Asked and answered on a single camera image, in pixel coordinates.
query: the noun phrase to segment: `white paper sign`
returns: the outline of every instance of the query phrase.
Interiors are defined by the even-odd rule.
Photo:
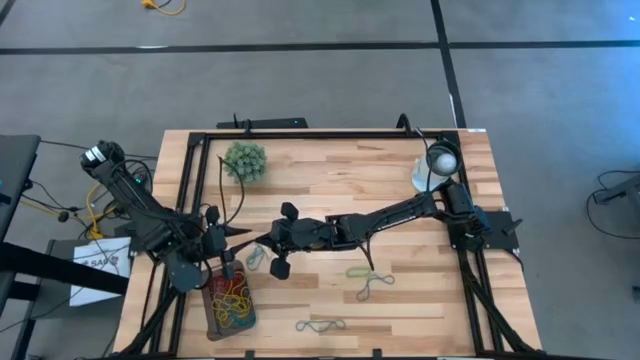
[[[129,260],[129,243],[131,238],[115,238],[95,240],[86,246],[78,246],[73,251],[73,261],[78,264],[91,266],[94,269],[129,278],[131,275],[131,261]],[[69,306],[81,306],[94,302],[111,299],[118,294],[106,291],[71,286]]]

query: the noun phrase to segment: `green succulent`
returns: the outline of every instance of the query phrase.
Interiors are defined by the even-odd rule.
[[[254,143],[234,142],[227,149],[224,160],[238,172],[236,174],[228,165],[224,167],[236,183],[239,182],[238,175],[243,183],[258,181],[267,170],[267,155],[264,153],[264,148]]]

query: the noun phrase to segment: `small potted plant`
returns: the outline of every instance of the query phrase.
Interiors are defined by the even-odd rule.
[[[267,169],[264,148],[254,143],[234,142],[227,149],[224,160],[231,165],[225,165],[224,170],[236,183],[240,180],[244,184],[259,181],[264,177]]]

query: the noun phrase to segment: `gray carpet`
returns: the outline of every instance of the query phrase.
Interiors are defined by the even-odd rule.
[[[0,48],[437,39],[429,1],[187,1],[182,15],[165,17],[137,1],[17,0],[0,27]],[[640,39],[635,1],[441,2],[450,41]],[[518,235],[545,349],[637,357],[640,304],[631,287],[640,285],[640,241],[596,232],[585,200],[599,173],[640,169],[640,49],[452,56],[467,124],[488,129],[507,204],[525,220]],[[112,139],[139,154],[157,154],[165,129],[213,128],[233,113],[303,116],[315,128],[390,127],[401,112],[422,127],[454,124],[438,50],[5,55],[0,79],[3,133],[85,145]],[[140,129],[145,136],[135,135]],[[32,177],[61,202],[81,204],[92,181],[78,156],[43,144]],[[624,200],[593,213],[611,231],[640,234]],[[20,207],[7,241],[42,251],[49,239],[75,239],[80,230]],[[0,328],[22,311],[10,301]],[[118,316],[113,306],[85,319],[40,321],[29,352],[98,356]],[[0,335],[3,358],[15,330]]]

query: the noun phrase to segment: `black metal frame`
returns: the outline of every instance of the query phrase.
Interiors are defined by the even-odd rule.
[[[447,139],[454,144],[460,146],[460,137],[457,131],[424,131],[423,136],[426,138],[442,140]],[[198,170],[196,173],[195,188],[193,190],[193,203],[191,206],[192,212],[198,212],[200,209],[200,203],[204,190],[204,179],[207,171],[207,162],[209,159],[209,149],[211,142],[214,140],[254,140],[254,139],[420,139],[421,137],[411,128],[409,120],[402,114],[398,120],[395,130],[388,131],[252,131],[250,128],[244,131],[237,132],[223,132],[223,133],[204,133],[204,132],[192,132],[189,134],[187,141],[187,150],[185,154],[184,165],[182,169],[182,178],[180,180],[180,187],[178,190],[178,198],[176,201],[176,211],[184,212],[187,193],[189,191],[189,178],[194,163],[195,150],[199,146],[201,149],[200,158],[198,160]],[[464,161],[458,172],[460,182],[463,183],[467,189],[469,188],[466,170],[464,167]],[[458,254],[460,263],[461,274],[464,278],[463,268],[468,266],[467,250],[462,246],[455,247]],[[483,250],[480,249],[475,253],[477,270],[480,276],[480,284],[488,297],[493,302],[493,296],[491,293],[491,284],[489,281],[489,275],[484,258]],[[169,281],[166,273],[163,274],[163,281],[160,290],[160,298],[164,296],[169,288]],[[471,288],[465,286],[465,301],[469,313],[471,335],[473,338],[474,349],[476,354],[486,352],[483,344],[482,333],[480,329],[480,321],[478,318],[478,311],[476,307],[474,293]],[[151,337],[151,343],[149,348],[149,355],[154,353],[162,354],[161,356],[173,355],[177,356],[178,344],[181,333],[181,324],[184,314],[185,297],[180,296],[176,302],[175,314],[173,318],[173,325],[171,329],[169,350],[167,352],[158,353],[160,345],[160,333],[161,326],[157,329],[154,335]],[[491,330],[491,338],[493,342],[493,348],[496,353],[503,353],[504,346],[502,344],[502,337],[498,330],[495,321],[488,317],[489,326]]]

